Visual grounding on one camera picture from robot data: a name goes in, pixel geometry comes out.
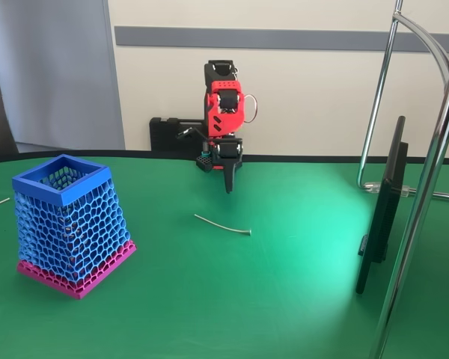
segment white wall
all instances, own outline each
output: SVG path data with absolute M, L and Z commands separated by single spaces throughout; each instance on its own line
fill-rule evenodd
M 109 7 L 112 26 L 387 31 L 394 0 L 230 0 L 231 18 L 209 0 L 109 0 Z M 449 33 L 449 0 L 405 0 L 403 13 Z M 244 92 L 259 100 L 258 118 L 239 132 L 246 153 L 359 155 L 382 63 L 381 52 L 115 46 L 114 53 L 129 150 L 150 149 L 152 117 L 202 118 L 203 65 L 226 58 L 238 66 Z M 394 53 L 371 154 L 387 155 L 403 114 L 409 155 L 425 156 L 442 94 L 431 55 Z

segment red robot part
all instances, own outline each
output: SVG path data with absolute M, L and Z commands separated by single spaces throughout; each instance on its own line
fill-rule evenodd
M 238 103 L 233 112 L 222 111 L 219 108 L 221 90 L 236 91 Z M 245 96 L 241 92 L 241 85 L 238 81 L 214 81 L 211 84 L 211 92 L 207 95 L 208 135 L 221 137 L 237 131 L 245 122 Z

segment gray door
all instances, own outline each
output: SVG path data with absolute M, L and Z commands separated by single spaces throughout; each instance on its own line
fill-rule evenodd
M 0 0 L 0 85 L 17 142 L 124 149 L 106 0 Z

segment gray stripe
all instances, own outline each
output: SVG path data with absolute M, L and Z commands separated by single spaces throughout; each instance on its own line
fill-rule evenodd
M 153 28 L 115 26 L 118 46 L 214 47 L 227 49 L 288 49 L 384 51 L 387 32 L 258 30 L 232 28 Z M 449 52 L 449 34 L 434 34 Z M 427 52 L 411 33 L 396 36 L 394 51 Z

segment black monitor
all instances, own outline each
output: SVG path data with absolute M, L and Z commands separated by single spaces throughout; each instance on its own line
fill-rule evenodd
M 404 122 L 400 116 L 389 150 L 388 161 L 382 177 L 373 220 L 369 233 L 361 241 L 359 255 L 362 255 L 356 292 L 362 294 L 366 286 L 367 275 L 372 262 L 381 263 L 385 260 L 388 250 L 389 233 L 391 232 L 397 205 L 403 188 L 404 170 L 407 159 L 407 143 L 401 142 Z

